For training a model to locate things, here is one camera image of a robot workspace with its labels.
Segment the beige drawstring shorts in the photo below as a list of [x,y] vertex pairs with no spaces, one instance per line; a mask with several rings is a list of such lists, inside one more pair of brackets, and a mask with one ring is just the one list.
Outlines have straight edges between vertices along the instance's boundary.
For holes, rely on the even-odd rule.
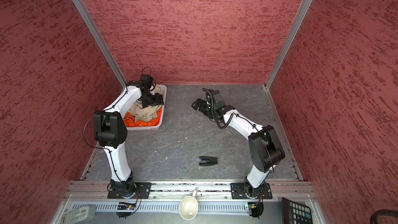
[[149,122],[158,117],[157,112],[162,109],[162,105],[143,107],[142,100],[136,100],[128,110],[128,113],[135,120]]

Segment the white plastic laundry basket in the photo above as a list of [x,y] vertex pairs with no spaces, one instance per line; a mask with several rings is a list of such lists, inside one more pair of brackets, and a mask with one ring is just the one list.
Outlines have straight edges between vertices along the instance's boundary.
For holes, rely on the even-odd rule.
[[[167,86],[166,85],[159,85],[160,91],[163,92],[163,100],[166,102],[166,93],[167,93]],[[164,106],[160,108],[158,111],[158,116],[154,119],[157,125],[150,125],[150,126],[139,126],[139,127],[127,127],[128,131],[156,131],[160,128],[163,116],[164,116]]]

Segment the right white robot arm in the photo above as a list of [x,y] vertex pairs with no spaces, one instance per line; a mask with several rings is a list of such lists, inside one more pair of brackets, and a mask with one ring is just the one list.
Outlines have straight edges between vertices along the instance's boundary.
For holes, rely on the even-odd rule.
[[275,167],[285,159],[286,154],[273,126],[259,125],[239,113],[231,105],[212,104],[197,99],[192,103],[195,111],[203,113],[214,120],[219,128],[231,127],[248,141],[252,168],[244,179],[244,191],[249,198],[256,198],[265,188],[269,174],[275,172]]

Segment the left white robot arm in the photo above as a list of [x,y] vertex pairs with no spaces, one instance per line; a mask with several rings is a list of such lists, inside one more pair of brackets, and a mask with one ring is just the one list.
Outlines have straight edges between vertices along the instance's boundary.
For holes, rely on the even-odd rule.
[[110,189],[130,198],[136,192],[133,173],[125,154],[127,128],[123,121],[132,104],[140,100],[144,105],[162,105],[163,96],[155,94],[153,78],[130,81],[124,91],[105,109],[93,114],[93,135],[105,150],[112,170]]

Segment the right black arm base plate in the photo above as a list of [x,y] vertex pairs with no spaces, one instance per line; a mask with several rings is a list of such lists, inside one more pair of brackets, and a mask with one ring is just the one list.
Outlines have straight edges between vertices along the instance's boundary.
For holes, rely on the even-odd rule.
[[269,200],[273,198],[271,187],[268,183],[263,183],[258,188],[253,188],[250,183],[230,183],[231,196],[234,200],[249,199]]

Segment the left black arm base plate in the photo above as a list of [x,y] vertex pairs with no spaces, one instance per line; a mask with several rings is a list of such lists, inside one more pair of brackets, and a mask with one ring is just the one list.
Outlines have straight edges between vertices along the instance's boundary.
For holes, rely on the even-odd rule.
[[134,200],[134,199],[148,199],[151,191],[152,183],[134,183],[132,187],[126,187],[125,185],[118,186],[108,185],[108,199],[122,199],[122,200]]

